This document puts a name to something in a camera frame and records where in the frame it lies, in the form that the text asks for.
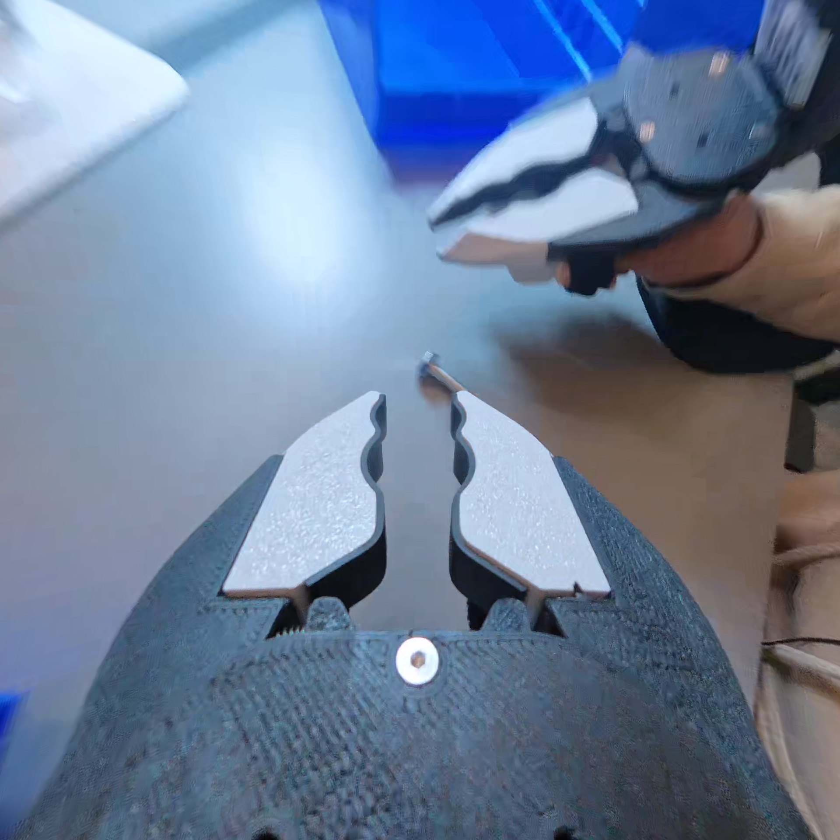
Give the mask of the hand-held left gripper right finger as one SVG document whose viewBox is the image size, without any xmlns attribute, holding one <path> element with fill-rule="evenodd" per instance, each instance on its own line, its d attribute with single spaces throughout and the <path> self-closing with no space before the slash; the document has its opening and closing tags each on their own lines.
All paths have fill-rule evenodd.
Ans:
<svg viewBox="0 0 840 840">
<path fill-rule="evenodd" d="M 451 398 L 454 474 L 449 574 L 470 621 L 498 601 L 524 604 L 537 621 L 546 601 L 613 594 L 550 451 L 528 430 L 468 391 Z"/>
</svg>

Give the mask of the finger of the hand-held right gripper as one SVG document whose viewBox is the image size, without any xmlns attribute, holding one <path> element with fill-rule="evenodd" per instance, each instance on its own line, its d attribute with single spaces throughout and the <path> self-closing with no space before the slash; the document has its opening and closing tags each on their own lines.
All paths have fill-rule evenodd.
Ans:
<svg viewBox="0 0 840 840">
<path fill-rule="evenodd" d="M 545 197 L 471 218 L 437 254 L 462 266 L 544 264 L 552 242 L 633 216 L 638 207 L 629 181 L 604 169 L 588 169 Z"/>
<path fill-rule="evenodd" d="M 488 206 L 543 197 L 582 171 L 602 136 L 590 98 L 577 98 L 512 125 L 477 153 L 427 211 L 441 227 Z"/>
</svg>

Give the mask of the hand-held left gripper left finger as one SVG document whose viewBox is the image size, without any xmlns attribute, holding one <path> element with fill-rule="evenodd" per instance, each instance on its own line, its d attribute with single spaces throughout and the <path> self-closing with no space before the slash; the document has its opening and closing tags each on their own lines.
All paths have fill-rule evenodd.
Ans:
<svg viewBox="0 0 840 840">
<path fill-rule="evenodd" d="M 222 595 L 285 598 L 300 618 L 323 597 L 349 610 L 369 596 L 386 568 L 385 434 L 385 395 L 369 391 L 299 436 L 280 457 Z"/>
</svg>

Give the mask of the person's right forearm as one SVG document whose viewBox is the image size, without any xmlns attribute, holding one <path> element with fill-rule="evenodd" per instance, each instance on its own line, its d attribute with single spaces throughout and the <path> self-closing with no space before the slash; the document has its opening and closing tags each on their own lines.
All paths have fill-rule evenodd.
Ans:
<svg viewBox="0 0 840 840">
<path fill-rule="evenodd" d="M 735 273 L 674 298 L 719 303 L 806 338 L 839 343 L 839 186 L 756 196 L 763 240 Z"/>
</svg>

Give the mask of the person's right hand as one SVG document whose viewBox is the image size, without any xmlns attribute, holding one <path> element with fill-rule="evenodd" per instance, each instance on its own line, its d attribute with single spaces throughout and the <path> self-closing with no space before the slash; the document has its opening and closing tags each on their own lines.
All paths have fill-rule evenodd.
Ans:
<svg viewBox="0 0 840 840">
<path fill-rule="evenodd" d="M 763 240 L 762 206 L 751 194 L 731 194 L 719 213 L 668 236 L 661 244 L 620 255 L 595 287 L 611 289 L 627 273 L 656 286 L 693 287 L 743 268 Z"/>
</svg>

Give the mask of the white document stand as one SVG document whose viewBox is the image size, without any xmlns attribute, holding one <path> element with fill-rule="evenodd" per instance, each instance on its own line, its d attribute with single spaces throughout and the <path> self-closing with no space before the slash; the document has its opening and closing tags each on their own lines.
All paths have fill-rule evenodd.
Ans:
<svg viewBox="0 0 840 840">
<path fill-rule="evenodd" d="M 186 82 L 161 58 L 68 8 L 2 2 L 2 228 L 187 97 Z"/>
</svg>

